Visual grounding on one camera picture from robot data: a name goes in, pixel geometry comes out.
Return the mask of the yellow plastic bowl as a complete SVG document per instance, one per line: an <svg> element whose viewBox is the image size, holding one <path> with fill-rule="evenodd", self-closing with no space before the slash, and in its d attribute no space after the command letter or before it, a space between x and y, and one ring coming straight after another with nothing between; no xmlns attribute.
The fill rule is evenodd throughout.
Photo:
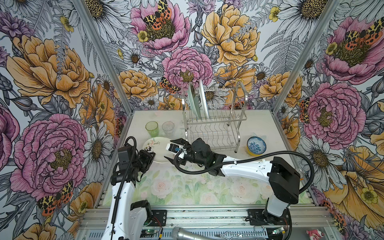
<svg viewBox="0 0 384 240"><path fill-rule="evenodd" d="M247 146L247 152L250 156L257 157L262 154L264 154L266 151L266 148L263 146L259 145L254 145L254 146Z"/></svg>

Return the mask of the clear pink glass tumbler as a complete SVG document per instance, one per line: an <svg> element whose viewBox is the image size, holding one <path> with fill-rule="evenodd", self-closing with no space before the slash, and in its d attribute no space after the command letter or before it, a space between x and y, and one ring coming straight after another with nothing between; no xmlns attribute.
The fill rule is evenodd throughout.
<svg viewBox="0 0 384 240"><path fill-rule="evenodd" d="M175 124L171 121L164 122L162 130L168 138L172 138L175 132Z"/></svg>

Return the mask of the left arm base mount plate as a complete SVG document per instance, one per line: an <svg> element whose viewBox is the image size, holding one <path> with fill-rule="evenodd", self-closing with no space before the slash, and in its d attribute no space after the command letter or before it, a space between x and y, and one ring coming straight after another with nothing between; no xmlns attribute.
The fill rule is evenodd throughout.
<svg viewBox="0 0 384 240"><path fill-rule="evenodd" d="M168 214L167 210L152 210L153 220L150 220L150 222L146 224L146 226L159 227L159 223L160 223L162 227L165 227L167 223L167 214Z"/></svg>

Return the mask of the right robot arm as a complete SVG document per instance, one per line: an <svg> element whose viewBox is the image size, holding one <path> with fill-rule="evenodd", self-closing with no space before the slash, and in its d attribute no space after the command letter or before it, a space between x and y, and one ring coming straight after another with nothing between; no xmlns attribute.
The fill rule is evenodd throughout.
<svg viewBox="0 0 384 240"><path fill-rule="evenodd" d="M289 151L277 151L256 158L239 160L224 154L215 153L211 147L198 138L192 143L184 139L172 140L166 150L174 157L168 160L176 169L187 175L208 173L220 177L242 177L264 182L273 191L267 200L263 218L281 218L291 205L298 204L300 174L281 155Z"/></svg>

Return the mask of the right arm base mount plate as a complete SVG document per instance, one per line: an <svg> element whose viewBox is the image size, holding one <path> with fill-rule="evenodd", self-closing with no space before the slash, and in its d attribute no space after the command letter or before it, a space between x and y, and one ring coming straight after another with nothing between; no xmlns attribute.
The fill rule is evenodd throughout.
<svg viewBox="0 0 384 240"><path fill-rule="evenodd" d="M291 223L291 216L287 209L283 211L283 215L281 217L269 214L264 209L248 209L247 213L248 216L245 218L245 221L249 222L251 226L288 226Z"/></svg>

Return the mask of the green glass tumbler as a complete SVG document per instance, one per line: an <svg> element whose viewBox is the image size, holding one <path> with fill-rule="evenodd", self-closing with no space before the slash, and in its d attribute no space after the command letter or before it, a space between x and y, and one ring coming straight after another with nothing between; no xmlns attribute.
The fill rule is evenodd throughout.
<svg viewBox="0 0 384 240"><path fill-rule="evenodd" d="M145 128L152 138L155 138L159 135L159 124L156 121L148 122Z"/></svg>

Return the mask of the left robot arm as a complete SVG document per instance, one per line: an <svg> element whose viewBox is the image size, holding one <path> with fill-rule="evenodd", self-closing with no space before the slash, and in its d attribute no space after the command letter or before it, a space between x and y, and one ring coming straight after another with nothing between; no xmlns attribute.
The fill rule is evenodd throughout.
<svg viewBox="0 0 384 240"><path fill-rule="evenodd" d="M139 173L149 169L154 154L128 146L118 149L118 157L110 179L113 198L102 239L138 240L152 218L152 210L147 200L134 202L133 196Z"/></svg>

